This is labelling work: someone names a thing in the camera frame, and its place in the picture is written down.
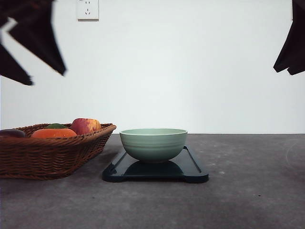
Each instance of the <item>dark tray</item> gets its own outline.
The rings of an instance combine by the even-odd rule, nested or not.
[[[105,168],[102,178],[108,182],[180,179],[188,183],[203,183],[209,180],[209,174],[194,157],[192,150],[184,146],[178,156],[167,162],[154,164],[138,161],[123,149]]]

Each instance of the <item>brown basket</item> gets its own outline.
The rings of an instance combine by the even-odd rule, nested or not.
[[[101,124],[102,130],[75,137],[29,138],[47,125],[16,128],[24,131],[26,138],[0,138],[0,178],[51,180],[67,177],[101,153],[116,129],[113,124]]]

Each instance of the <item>electrical outlet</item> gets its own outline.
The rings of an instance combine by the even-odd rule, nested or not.
[[[99,0],[76,1],[76,15],[79,21],[99,19]]]

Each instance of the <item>green fruit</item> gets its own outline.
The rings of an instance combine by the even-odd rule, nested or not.
[[[67,127],[65,125],[59,124],[59,123],[53,123],[53,124],[50,124],[45,127],[45,129],[64,129],[64,128],[67,128]]]

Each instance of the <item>basket rim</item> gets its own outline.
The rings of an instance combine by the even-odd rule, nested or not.
[[[25,129],[25,128],[33,128],[40,125],[49,125],[47,123],[44,124],[35,124],[30,126],[24,126],[24,127],[16,127],[13,129]],[[31,137],[25,137],[25,138],[16,138],[16,137],[0,137],[0,145],[15,145],[15,146],[22,146],[22,145],[76,145],[77,143],[85,143],[92,141],[98,137],[111,134],[113,130],[116,129],[116,125],[109,123],[109,124],[101,124],[102,129],[97,130],[91,133],[83,134],[83,135],[77,135],[72,137],[57,137],[57,138],[31,138]]]

